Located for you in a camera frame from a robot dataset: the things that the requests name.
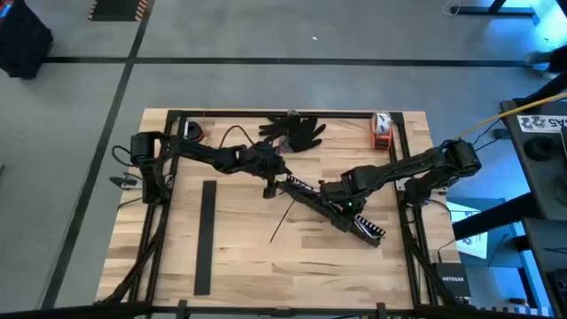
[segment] yellow cable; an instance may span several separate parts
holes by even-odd
[[[467,134],[469,134],[473,130],[485,125],[488,122],[498,120],[500,118],[503,118],[504,116],[508,116],[508,115],[518,113],[518,112],[522,112],[523,110],[527,110],[529,108],[532,108],[532,107],[535,107],[535,106],[538,106],[538,105],[542,105],[542,104],[547,103],[547,102],[553,102],[553,101],[556,101],[558,99],[562,99],[562,98],[566,98],[566,97],[567,97],[567,93],[561,93],[561,94],[554,95],[552,97],[548,97],[548,98],[541,99],[539,101],[535,101],[533,103],[530,103],[529,105],[524,105],[524,106],[515,108],[514,110],[510,110],[510,111],[506,111],[504,113],[500,113],[498,115],[494,115],[493,117],[490,117],[490,118],[488,118],[484,121],[481,121],[479,124],[477,124],[477,125],[473,126],[472,128],[469,128],[466,131],[462,132],[459,136],[456,137],[456,139],[459,139],[459,138],[462,138],[463,136],[466,136]]]

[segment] wooden tabletop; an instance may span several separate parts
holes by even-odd
[[[162,130],[167,111],[145,110],[140,130]],[[404,112],[404,118],[411,154],[432,147],[425,113]],[[201,143],[213,147],[219,146],[231,125],[240,124],[252,140],[259,140],[258,126],[268,123],[262,118],[193,120],[205,131]],[[327,124],[320,146],[283,155],[287,166],[301,180],[316,186],[318,180],[337,180],[341,173],[355,166],[390,162],[387,152],[370,149],[369,120],[319,122]],[[397,133],[394,138],[400,150]],[[234,144],[249,143],[242,132],[233,130],[224,145]],[[218,181],[212,286],[211,295],[194,296],[204,180]],[[377,302],[384,302],[390,309],[413,308],[393,183],[374,192],[364,207],[363,216],[386,231],[378,248],[330,226],[322,216],[300,203],[293,205],[270,244],[269,239],[292,199],[287,194],[264,199],[264,187],[265,181],[258,177],[246,173],[223,175],[206,164],[180,159],[154,304],[176,306],[178,300],[184,299],[192,306],[371,309],[376,308]],[[140,196],[140,191],[124,191],[122,202]],[[445,202],[443,196],[433,197]],[[110,294],[134,264],[144,216],[145,205],[141,201],[118,212],[98,299]],[[442,206],[430,204],[423,208],[423,223],[431,260],[435,261],[437,249],[454,239],[449,214]],[[441,254],[445,262],[459,262],[455,244],[443,248]],[[423,271],[420,275],[425,302]],[[144,279],[141,286],[146,286]]]

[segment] label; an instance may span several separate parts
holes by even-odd
[[[517,120],[525,133],[560,133],[567,128],[567,116],[518,115]]]

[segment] gray floor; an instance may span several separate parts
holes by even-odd
[[[54,30],[51,56],[128,55],[138,23],[88,22],[85,0],[28,2]],[[157,0],[139,55],[521,59],[541,46],[529,20],[448,17],[444,2]],[[122,68],[48,64],[31,82],[0,76],[0,312],[38,306]],[[439,143],[544,82],[519,68],[136,65],[110,145],[128,144],[147,107],[424,110]],[[485,168],[451,195],[522,192],[509,142],[479,155]],[[106,154],[60,306],[94,299],[120,197],[108,176],[123,170]]]

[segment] black glove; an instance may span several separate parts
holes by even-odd
[[[303,152],[314,148],[322,142],[321,138],[315,139],[321,134],[326,125],[317,127],[317,118],[309,117],[301,119],[297,114],[288,115],[284,118],[268,118],[272,124],[260,125],[260,135],[267,136],[264,141],[271,142],[280,136],[287,137],[287,144],[294,152]]]

